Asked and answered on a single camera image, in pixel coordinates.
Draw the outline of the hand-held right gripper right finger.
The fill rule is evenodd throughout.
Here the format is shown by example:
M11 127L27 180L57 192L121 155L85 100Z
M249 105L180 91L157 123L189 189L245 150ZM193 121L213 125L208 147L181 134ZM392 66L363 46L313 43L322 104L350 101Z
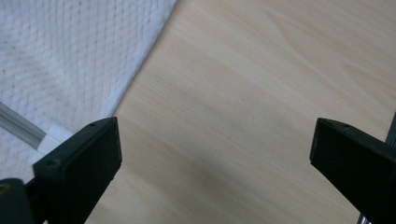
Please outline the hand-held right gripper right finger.
M396 224L396 147L319 118L309 159L372 224Z

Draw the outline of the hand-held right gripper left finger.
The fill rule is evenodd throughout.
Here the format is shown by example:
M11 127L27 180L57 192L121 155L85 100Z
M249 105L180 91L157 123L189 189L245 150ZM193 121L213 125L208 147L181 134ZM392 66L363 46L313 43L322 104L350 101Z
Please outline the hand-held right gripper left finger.
M118 120L97 120L33 165L29 201L37 224L84 224L122 162Z

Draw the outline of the white zipper pull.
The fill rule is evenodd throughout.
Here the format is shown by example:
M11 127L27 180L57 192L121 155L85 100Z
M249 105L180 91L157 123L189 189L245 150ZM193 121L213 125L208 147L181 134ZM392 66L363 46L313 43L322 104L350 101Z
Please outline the white zipper pull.
M43 154L48 154L72 135L72 132L63 127L52 125L49 127L37 150Z

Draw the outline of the white knit zippered garment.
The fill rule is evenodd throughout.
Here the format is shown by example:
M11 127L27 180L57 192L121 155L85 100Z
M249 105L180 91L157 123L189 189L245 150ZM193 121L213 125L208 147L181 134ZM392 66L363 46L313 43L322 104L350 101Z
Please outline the white knit zippered garment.
M0 0L0 179L32 179L50 126L114 113L176 2Z

